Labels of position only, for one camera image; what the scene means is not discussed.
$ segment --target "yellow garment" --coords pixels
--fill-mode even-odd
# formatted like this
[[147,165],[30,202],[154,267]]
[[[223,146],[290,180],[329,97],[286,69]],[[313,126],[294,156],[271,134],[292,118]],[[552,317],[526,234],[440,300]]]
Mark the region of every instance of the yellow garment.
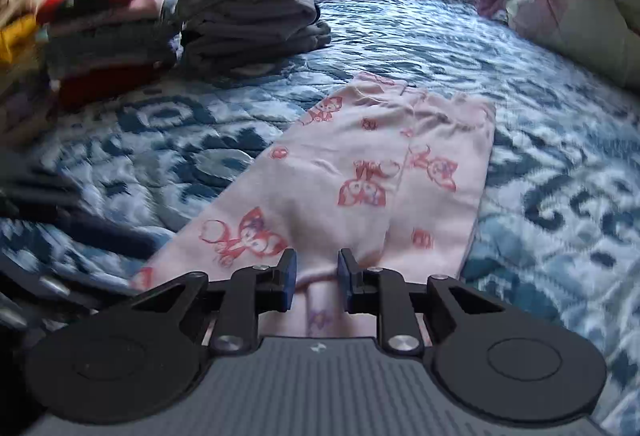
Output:
[[0,61],[13,63],[23,49],[33,42],[37,28],[36,16],[28,14],[0,30]]

